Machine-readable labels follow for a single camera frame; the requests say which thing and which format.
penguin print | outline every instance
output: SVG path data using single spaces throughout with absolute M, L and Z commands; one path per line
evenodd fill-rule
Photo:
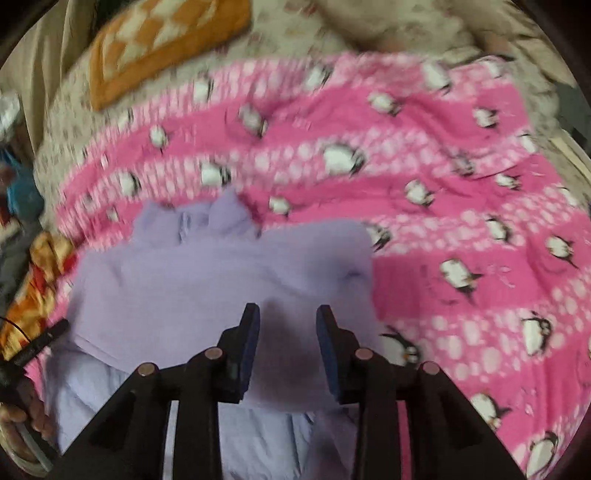
M 534 139 L 528 132 L 518 135 L 518 138 L 521 146 L 525 148 L 526 152 L 530 155 L 538 151 L 538 146 L 535 144 Z
M 478 63 L 484 65 L 494 79 L 501 78 L 506 73 L 504 63 L 494 59 L 478 60 Z
M 324 65 L 316 63 L 306 72 L 304 77 L 304 89 L 312 92 L 326 85 L 330 76 L 333 74 L 334 67 L 332 65 Z
M 374 223 L 366 223 L 365 229 L 371 238 L 372 245 L 374 246 L 374 252 L 380 251 L 392 239 L 392 232 L 389 229 Z
M 445 260 L 439 265 L 439 270 L 453 288 L 473 303 L 472 293 L 476 290 L 476 282 L 484 275 L 470 272 L 468 267 L 457 258 Z
M 574 268 L 578 269 L 578 267 L 573 263 L 573 244 L 574 242 L 569 242 L 557 235 L 549 236 L 546 239 L 546 248 L 552 256 L 559 258 L 560 260 L 564 260 L 565 262 L 571 264 Z
M 283 197 L 270 197 L 269 210 L 277 215 L 287 217 L 291 211 L 291 204 Z
M 238 118 L 242 122 L 242 125 L 244 125 L 244 128 L 258 138 L 262 138 L 269 127 L 269 122 L 252 105 L 241 106 L 240 110 L 238 110 Z
M 548 319 L 531 312 L 531 317 L 521 320 L 521 330 L 525 343 L 525 350 L 529 356 L 540 355 L 548 347 L 552 335 L 552 324 Z
M 482 128 L 495 128 L 499 124 L 499 111 L 488 108 L 475 108 L 472 111 L 476 124 Z
M 115 208 L 107 210 L 107 218 L 111 222 L 119 222 L 119 214 L 117 213 L 117 210 Z
M 133 122 L 134 110 L 132 108 L 128 108 L 117 120 L 117 128 L 119 128 L 119 133 L 126 131 Z
M 421 65 L 425 85 L 429 90 L 443 92 L 447 94 L 452 89 L 452 80 L 447 69 L 435 60 L 424 61 Z
M 556 455 L 560 438 L 554 432 L 546 432 L 539 442 L 533 442 L 530 446 L 530 458 L 527 461 L 525 476 L 530 478 L 538 473 L 545 472 Z
M 564 196 L 571 207 L 579 207 L 579 201 L 573 196 L 572 193 L 570 193 L 568 188 L 559 186 L 558 191 Z
M 521 188 L 519 175 L 512 177 L 510 175 L 505 175 L 504 173 L 497 173 L 495 175 L 495 182 L 499 187 L 504 187 L 510 190 L 519 190 Z
M 141 190 L 141 185 L 135 174 L 126 171 L 119 174 L 119 188 L 124 196 L 133 198 Z
M 397 330 L 389 329 L 391 333 L 383 333 L 382 348 L 384 358 L 393 365 L 417 368 L 421 363 L 421 352 L 416 345 L 404 338 Z
M 460 155 L 453 159 L 454 170 L 460 177 L 469 177 L 474 175 L 476 167 L 474 162 L 465 155 Z
M 164 147 L 168 144 L 168 136 L 166 135 L 164 128 L 159 125 L 154 125 L 150 128 L 150 141 L 153 146 L 160 149 L 162 152 Z
M 512 411 L 508 407 L 500 407 L 494 398 L 485 393 L 474 395 L 470 403 L 493 431 L 501 428 L 502 418 Z
M 368 102 L 379 113 L 396 116 L 402 110 L 402 105 L 387 93 L 372 92 L 368 96 Z
M 213 80 L 208 75 L 202 75 L 193 84 L 193 103 L 207 103 L 212 97 Z
M 367 163 L 361 150 L 345 144 L 333 144 L 324 149 L 324 166 L 328 175 L 355 175 Z
M 498 217 L 489 215 L 485 219 L 491 237 L 494 240 L 509 243 L 511 238 L 511 229 Z
M 420 180 L 411 180 L 404 187 L 407 200 L 422 207 L 429 207 L 435 200 L 435 194 Z
M 232 174 L 227 167 L 215 162 L 201 164 L 201 185 L 207 187 L 224 187 L 232 181 Z

metal bolt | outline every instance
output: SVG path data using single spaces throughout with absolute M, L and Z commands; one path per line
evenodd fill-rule
M 355 356 L 358 360 L 367 361 L 374 356 L 374 353 L 369 348 L 358 348 L 355 351 Z
M 217 360 L 222 355 L 223 355 L 223 350 L 221 348 L 218 348 L 217 346 L 214 346 L 214 347 L 211 347 L 211 348 L 208 348 L 207 350 L 205 350 L 205 356 L 209 360 Z
M 425 373 L 429 375 L 437 375 L 441 371 L 439 365 L 437 365 L 435 362 L 423 363 L 423 370 L 425 370 Z
M 138 367 L 138 373 L 142 376 L 142 377 L 147 377 L 149 375 L 152 375 L 154 372 L 156 371 L 156 365 L 151 364 L 149 362 L 145 363 L 145 364 L 141 364 Z

blue object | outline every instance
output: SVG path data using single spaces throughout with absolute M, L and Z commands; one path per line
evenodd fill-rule
M 37 190 L 32 169 L 20 163 L 6 148 L 0 150 L 0 160 L 12 167 L 16 175 L 7 188 L 8 210 L 22 221 L 38 219 L 45 208 L 45 200 Z

pink blanket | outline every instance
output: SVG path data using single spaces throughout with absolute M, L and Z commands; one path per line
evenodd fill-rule
M 226 184 L 263 228 L 366 222 L 391 360 L 442 365 L 541 478 L 591 400 L 591 225 L 529 131 L 495 57 L 247 61 L 107 127 L 63 187 L 59 227 L 107 248 L 145 200 Z

purple fabric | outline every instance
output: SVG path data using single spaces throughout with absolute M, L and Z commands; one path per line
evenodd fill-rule
M 261 333 L 245 407 L 305 412 L 336 406 L 316 339 L 316 309 L 377 349 L 372 245 L 357 222 L 263 232 L 229 190 L 176 210 L 148 205 L 129 244 L 82 261 L 68 318 L 84 352 L 123 372 L 189 360 L 238 324 L 247 302 Z

